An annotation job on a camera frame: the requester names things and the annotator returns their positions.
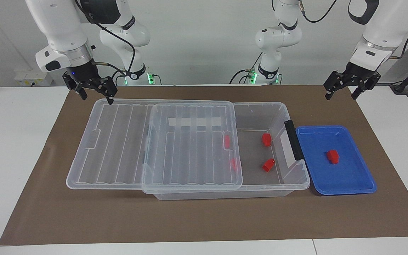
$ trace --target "black box handle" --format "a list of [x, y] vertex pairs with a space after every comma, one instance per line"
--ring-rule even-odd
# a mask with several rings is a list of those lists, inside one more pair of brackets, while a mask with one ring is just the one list
[[292, 152], [294, 154], [295, 160], [304, 160], [305, 156], [301, 150], [300, 142], [298, 141], [298, 136], [295, 131], [294, 122], [290, 119], [284, 122], [286, 127], [286, 132], [288, 132], [290, 146], [292, 147]]

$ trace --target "green led light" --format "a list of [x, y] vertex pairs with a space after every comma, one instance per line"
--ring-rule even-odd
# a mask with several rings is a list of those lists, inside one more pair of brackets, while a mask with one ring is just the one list
[[149, 85], [150, 85], [150, 84], [155, 84], [154, 77], [152, 77], [151, 74], [147, 74], [147, 79], [149, 79]]
[[251, 83], [251, 84], [256, 84], [256, 79], [257, 79], [257, 73], [256, 73], [256, 72], [252, 72], [252, 73], [251, 73], [250, 83]]

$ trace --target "blue tray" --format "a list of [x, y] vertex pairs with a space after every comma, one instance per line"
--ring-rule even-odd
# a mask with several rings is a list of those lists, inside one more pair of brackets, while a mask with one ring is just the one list
[[[300, 126], [296, 130], [314, 187], [322, 195], [374, 193], [377, 185], [349, 131], [343, 126]], [[340, 162], [332, 165], [329, 150]]]

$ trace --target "white label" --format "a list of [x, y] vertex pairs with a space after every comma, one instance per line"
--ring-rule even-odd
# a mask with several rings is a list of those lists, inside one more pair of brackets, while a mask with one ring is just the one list
[[[196, 126], [206, 126], [207, 118], [196, 118]], [[221, 118], [212, 118], [212, 126], [221, 126]], [[168, 118], [170, 126], [176, 126], [176, 118]], [[191, 126], [191, 118], [182, 118], [180, 126]]]
[[290, 146], [288, 132], [284, 131], [283, 134], [280, 136], [281, 145], [283, 145], [284, 156], [286, 158], [286, 164], [288, 168], [290, 168], [293, 163], [295, 163], [294, 152], [292, 151], [292, 147]]

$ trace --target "white table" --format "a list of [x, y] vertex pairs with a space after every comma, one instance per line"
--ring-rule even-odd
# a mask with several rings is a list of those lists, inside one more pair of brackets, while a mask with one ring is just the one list
[[[0, 236], [61, 110], [65, 87], [0, 87]], [[358, 104], [408, 189], [408, 99], [388, 87]], [[408, 237], [0, 247], [0, 254], [408, 254]]]

